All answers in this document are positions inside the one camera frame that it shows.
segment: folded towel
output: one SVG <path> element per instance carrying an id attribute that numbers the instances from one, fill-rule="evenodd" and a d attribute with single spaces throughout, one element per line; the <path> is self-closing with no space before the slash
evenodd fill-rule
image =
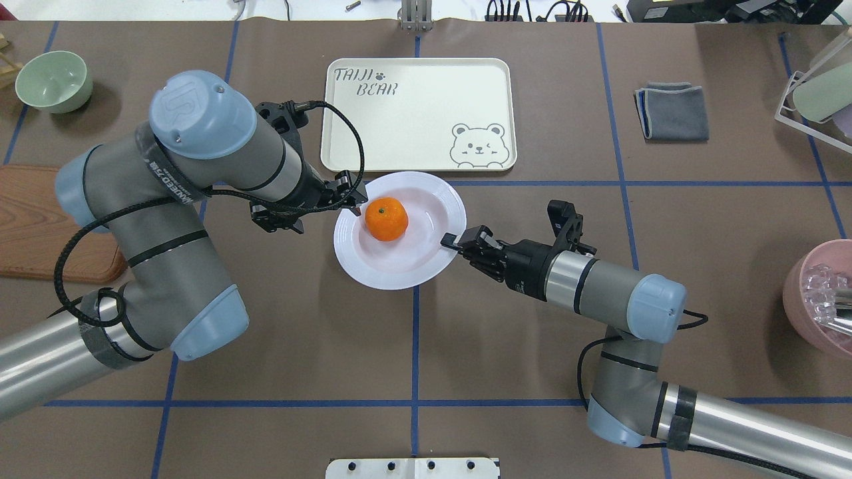
<path id="1" fill-rule="evenodd" d="M 710 124 L 704 91 L 690 83 L 648 83 L 636 90 L 636 110 L 646 139 L 707 141 Z"/>

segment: bear drawing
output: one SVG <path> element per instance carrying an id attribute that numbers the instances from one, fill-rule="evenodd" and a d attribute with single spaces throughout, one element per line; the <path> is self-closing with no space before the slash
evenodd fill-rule
<path id="1" fill-rule="evenodd" d="M 464 123 L 452 127 L 456 141 L 450 158 L 459 168 L 500 168 L 509 160 L 509 149 L 503 142 L 506 130 L 492 123 L 487 128 L 470 128 Z"/>

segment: orange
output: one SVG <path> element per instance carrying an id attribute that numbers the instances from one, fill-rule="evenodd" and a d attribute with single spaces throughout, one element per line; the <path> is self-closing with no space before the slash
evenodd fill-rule
<path id="1" fill-rule="evenodd" d="M 380 241 L 393 241 L 408 228 L 408 213 L 396 198 L 374 199 L 364 214 L 367 231 Z"/>

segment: light blue cap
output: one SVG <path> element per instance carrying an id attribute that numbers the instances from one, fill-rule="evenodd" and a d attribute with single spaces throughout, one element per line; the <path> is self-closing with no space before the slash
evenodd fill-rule
<path id="1" fill-rule="evenodd" d="M 645 276 L 627 303 L 630 334 L 655 343 L 668 343 L 675 336 L 686 301 L 687 289 L 682 284 L 659 274 Z"/>
<path id="2" fill-rule="evenodd" d="M 598 404 L 594 397 L 589 399 L 589 415 L 586 417 L 586 423 L 589 429 L 601 439 L 619 446 L 638 447 L 645 437 L 622 424 Z"/>
<path id="3" fill-rule="evenodd" d="M 83 175 L 86 171 L 86 162 L 89 161 L 89 156 L 100 145 L 92 147 L 88 152 L 81 154 L 70 163 L 63 166 L 59 173 L 56 174 L 54 181 L 54 192 L 56 199 L 59 200 L 59 206 L 70 217 L 74 218 L 74 222 L 80 226 L 95 220 L 95 215 L 89 208 L 89 202 L 86 201 L 86 193 L 83 190 Z M 93 229 L 95 233 L 109 233 L 109 229 L 99 226 Z"/>
<path id="4" fill-rule="evenodd" d="M 243 298 L 230 285 L 204 307 L 171 343 L 181 361 L 192 361 L 236 339 L 249 327 Z"/>
<path id="5" fill-rule="evenodd" d="M 187 158 L 229 155 L 255 134 L 257 113 L 224 80 L 204 70 L 169 78 L 148 111 L 154 135 L 169 150 Z"/>

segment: brown table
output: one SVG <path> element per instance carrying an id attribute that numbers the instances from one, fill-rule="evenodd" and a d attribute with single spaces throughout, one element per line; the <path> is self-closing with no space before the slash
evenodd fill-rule
<path id="1" fill-rule="evenodd" d="M 61 165 L 119 136 L 187 69 L 221 75 L 253 102 L 299 101 L 322 97 L 341 57 L 499 57 L 511 68 L 519 158 L 504 173 L 441 174 L 468 223 L 548 242 L 547 201 L 572 201 L 599 257 L 683 283 L 688 307 L 710 315 L 667 346 L 662 378 L 852 435 L 850 363 L 805 343 L 780 302 L 792 264 L 852 228 L 852 163 L 821 144 L 817 160 L 806 136 L 772 118 L 786 84 L 779 33 L 803 68 L 837 28 L 442 20 L 416 40 L 392 20 L 252 19 L 0 31 L 19 60 L 69 49 L 95 75 L 91 103 L 66 115 L 22 115 L 10 91 L 0 96 L 0 154 L 15 164 Z M 647 81 L 704 85 L 710 141 L 646 143 L 632 91 Z M 302 137 L 319 167 L 319 115 Z M 416 453 L 499 457 L 503 477 L 763 477 L 598 439 L 573 372 L 602 325 L 462 261 L 410 290 L 366 288 L 334 257 L 335 219 L 307 217 L 302 236 L 265 234 L 244 203 L 209 203 L 204 224 L 249 331 L 197 361 L 161 353 L 0 424 L 0 476 L 321 478 L 332 458 Z M 0 304 L 5 337 L 57 302 L 46 281 L 2 279 Z"/>

